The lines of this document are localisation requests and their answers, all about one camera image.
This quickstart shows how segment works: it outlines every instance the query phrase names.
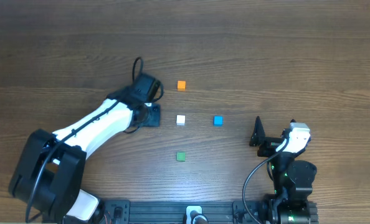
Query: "small block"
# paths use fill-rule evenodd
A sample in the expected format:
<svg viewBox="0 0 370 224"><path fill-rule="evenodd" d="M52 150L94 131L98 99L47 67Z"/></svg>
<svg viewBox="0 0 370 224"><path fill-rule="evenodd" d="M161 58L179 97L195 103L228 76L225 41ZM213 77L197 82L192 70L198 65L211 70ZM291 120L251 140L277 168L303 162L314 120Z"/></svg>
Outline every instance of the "small block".
<svg viewBox="0 0 370 224"><path fill-rule="evenodd" d="M185 152L177 152L177 161L185 162L186 153Z"/></svg>
<svg viewBox="0 0 370 224"><path fill-rule="evenodd" d="M177 125L185 125L185 115L177 115Z"/></svg>
<svg viewBox="0 0 370 224"><path fill-rule="evenodd" d="M178 81L177 90L178 91L185 91L186 82L185 81Z"/></svg>
<svg viewBox="0 0 370 224"><path fill-rule="evenodd" d="M214 116L214 126L222 126L222 116Z"/></svg>

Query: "green cube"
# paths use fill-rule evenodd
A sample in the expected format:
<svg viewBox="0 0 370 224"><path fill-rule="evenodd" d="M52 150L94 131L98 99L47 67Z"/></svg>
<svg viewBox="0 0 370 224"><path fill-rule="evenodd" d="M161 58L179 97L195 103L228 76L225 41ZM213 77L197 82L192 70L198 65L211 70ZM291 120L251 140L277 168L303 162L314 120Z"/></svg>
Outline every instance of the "green cube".
<svg viewBox="0 0 370 224"><path fill-rule="evenodd" d="M185 162L186 153L185 152L177 152L177 161Z"/></svg>

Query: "blue cube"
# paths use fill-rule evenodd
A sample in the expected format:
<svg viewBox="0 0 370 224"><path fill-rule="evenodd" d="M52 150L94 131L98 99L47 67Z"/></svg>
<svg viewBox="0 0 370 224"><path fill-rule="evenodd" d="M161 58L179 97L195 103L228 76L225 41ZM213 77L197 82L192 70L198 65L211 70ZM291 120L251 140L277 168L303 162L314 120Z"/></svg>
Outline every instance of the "blue cube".
<svg viewBox="0 0 370 224"><path fill-rule="evenodd" d="M222 116L214 116L214 126L222 126Z"/></svg>

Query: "white cube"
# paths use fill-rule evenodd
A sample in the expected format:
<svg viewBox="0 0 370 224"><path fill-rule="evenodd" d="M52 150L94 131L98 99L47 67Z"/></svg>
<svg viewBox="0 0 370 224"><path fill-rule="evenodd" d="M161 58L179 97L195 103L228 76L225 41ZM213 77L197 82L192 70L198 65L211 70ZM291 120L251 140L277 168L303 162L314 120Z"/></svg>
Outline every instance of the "white cube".
<svg viewBox="0 0 370 224"><path fill-rule="evenodd" d="M185 115L177 115L177 125L185 125Z"/></svg>

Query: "wood grain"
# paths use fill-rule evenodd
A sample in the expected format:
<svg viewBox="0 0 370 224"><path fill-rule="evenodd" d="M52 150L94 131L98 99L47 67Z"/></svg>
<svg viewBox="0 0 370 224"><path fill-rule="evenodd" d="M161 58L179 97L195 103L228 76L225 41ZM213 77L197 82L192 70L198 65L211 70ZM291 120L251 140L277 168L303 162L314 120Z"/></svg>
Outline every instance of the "wood grain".
<svg viewBox="0 0 370 224"><path fill-rule="evenodd" d="M93 111L130 83L139 55L166 89L161 127L111 138L87 161L83 189L134 201L239 200L262 160L248 147L255 117L269 136L295 118L311 128L300 159L318 168L310 200L320 222L370 223L363 0L0 1L0 222L24 221L25 203L7 186L28 135ZM270 192L259 171L247 197Z"/></svg>

